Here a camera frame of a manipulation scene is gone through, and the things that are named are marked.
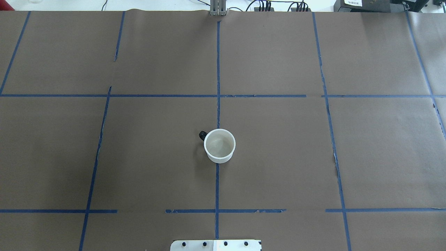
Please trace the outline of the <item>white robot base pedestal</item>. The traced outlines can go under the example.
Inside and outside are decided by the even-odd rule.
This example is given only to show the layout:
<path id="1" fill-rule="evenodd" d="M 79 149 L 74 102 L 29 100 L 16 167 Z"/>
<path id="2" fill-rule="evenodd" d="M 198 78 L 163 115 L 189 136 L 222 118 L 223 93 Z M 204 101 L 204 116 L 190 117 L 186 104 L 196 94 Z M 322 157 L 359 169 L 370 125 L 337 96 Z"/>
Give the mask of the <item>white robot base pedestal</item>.
<path id="1" fill-rule="evenodd" d="M 261 240 L 256 239 L 210 239 L 175 240 L 171 251 L 261 251 Z"/>

